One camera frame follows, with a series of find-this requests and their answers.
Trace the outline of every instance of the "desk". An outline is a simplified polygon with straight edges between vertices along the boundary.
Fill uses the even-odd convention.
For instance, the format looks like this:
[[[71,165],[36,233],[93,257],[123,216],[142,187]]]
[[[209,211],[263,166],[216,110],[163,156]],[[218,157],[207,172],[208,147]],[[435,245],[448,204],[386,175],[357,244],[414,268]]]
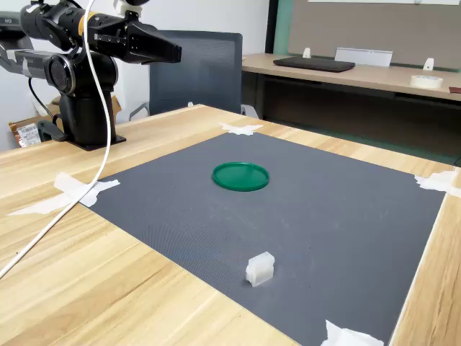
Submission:
[[[209,107],[117,126],[102,176],[224,133],[262,124],[268,136],[428,177],[451,166],[266,123]],[[58,212],[6,216],[56,194],[59,172],[89,182],[103,149],[47,142],[0,155],[0,266]],[[394,345],[458,345],[461,200],[445,196]],[[77,205],[0,280],[0,344],[296,345],[180,266]]]
[[[245,61],[242,63],[242,70],[270,76],[321,81],[324,83],[341,84],[351,87],[358,86],[361,88],[385,90],[388,92],[401,92],[405,94],[461,101],[461,94],[450,94],[448,89],[449,87],[461,87],[461,74],[441,71],[422,71],[419,68],[396,66],[390,68],[355,66],[349,71],[333,73],[274,65],[274,60],[286,57],[287,56],[275,56],[272,54],[246,56]],[[443,78],[444,83],[442,88],[430,90],[411,86],[411,76],[416,74]]]

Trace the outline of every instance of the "white wall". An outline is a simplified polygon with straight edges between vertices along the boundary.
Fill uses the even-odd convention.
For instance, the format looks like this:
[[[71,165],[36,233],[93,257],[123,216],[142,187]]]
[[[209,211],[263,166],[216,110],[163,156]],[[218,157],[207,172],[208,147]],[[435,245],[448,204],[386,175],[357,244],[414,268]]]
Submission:
[[[58,0],[47,0],[55,4]],[[88,0],[77,0],[85,7]],[[93,10],[115,15],[113,0],[96,0]],[[0,1],[0,11],[19,11],[30,0]],[[143,7],[141,22],[160,30],[204,30],[239,32],[243,54],[264,52],[269,0],[150,0]],[[35,49],[59,51],[41,40],[32,40]],[[148,67],[117,62],[119,81],[115,94],[124,112],[130,112],[149,98]],[[47,104],[58,92],[46,81],[34,80],[38,96]],[[35,116],[29,100],[27,78],[0,68],[0,151],[15,148],[8,122]]]

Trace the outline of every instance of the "cardboard box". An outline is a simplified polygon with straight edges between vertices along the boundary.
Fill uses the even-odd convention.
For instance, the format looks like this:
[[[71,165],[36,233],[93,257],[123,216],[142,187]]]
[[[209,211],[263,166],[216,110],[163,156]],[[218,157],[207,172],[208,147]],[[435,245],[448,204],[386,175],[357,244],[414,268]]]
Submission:
[[[56,97],[48,106],[48,110],[51,114],[55,115],[59,113],[59,100],[61,97]],[[117,113],[122,110],[120,103],[116,96],[112,97],[112,110],[114,115],[114,121]],[[40,120],[51,120],[49,116],[42,117],[36,113],[37,116],[31,117],[30,119],[17,121],[15,123],[9,123],[9,128],[16,138],[16,142],[22,148],[25,146],[31,146],[40,143],[40,137],[38,135],[37,123]],[[61,119],[56,120],[56,125],[63,131],[63,122]]]

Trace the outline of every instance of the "white cable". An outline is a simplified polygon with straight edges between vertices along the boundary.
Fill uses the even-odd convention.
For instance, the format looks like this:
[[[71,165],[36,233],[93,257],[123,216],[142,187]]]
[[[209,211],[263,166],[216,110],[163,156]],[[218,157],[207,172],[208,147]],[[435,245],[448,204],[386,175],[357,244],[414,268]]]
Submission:
[[[110,118],[109,118],[109,110],[107,109],[106,105],[106,100],[104,98],[104,94],[102,93],[101,90],[101,85],[99,84],[98,77],[96,75],[96,71],[94,70],[94,64],[93,60],[91,59],[91,52],[89,50],[89,45],[88,45],[88,16],[89,16],[89,10],[91,9],[91,6],[95,0],[90,0],[88,7],[85,10],[85,16],[84,16],[84,43],[85,43],[85,51],[86,55],[88,56],[88,62],[89,62],[89,67],[91,69],[91,73],[93,74],[94,82],[96,83],[96,88],[98,89],[99,96],[101,97],[102,101],[102,106],[104,107],[104,113],[106,115],[106,123],[107,123],[107,146],[106,146],[106,152],[104,154],[104,158],[102,160],[101,166],[99,168],[99,171],[96,173],[94,176],[93,180],[89,183],[87,188],[85,189],[84,193],[82,193],[79,198],[76,198],[71,204],[69,204],[63,211],[61,211],[24,249],[21,250],[11,261],[8,263],[1,271],[0,271],[0,279],[8,273],[10,269],[13,268],[20,260],[23,258],[23,256],[29,252],[31,248],[36,245],[36,243],[41,240],[41,238],[53,227],[70,209],[72,209],[75,204],[77,204],[80,199],[82,199],[96,184],[97,180],[99,179],[99,176],[101,175],[102,170],[104,169],[104,166],[107,161],[107,157],[109,156],[109,149],[110,149],[110,138],[111,138],[111,133],[110,133]]]

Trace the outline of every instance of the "whiteboard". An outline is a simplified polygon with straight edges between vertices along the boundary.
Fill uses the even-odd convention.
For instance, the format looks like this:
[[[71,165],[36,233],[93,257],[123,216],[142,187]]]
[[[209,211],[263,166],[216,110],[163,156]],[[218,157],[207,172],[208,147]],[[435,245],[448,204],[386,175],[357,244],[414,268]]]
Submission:
[[[309,2],[351,2],[368,4],[459,5],[460,0],[309,0]]]

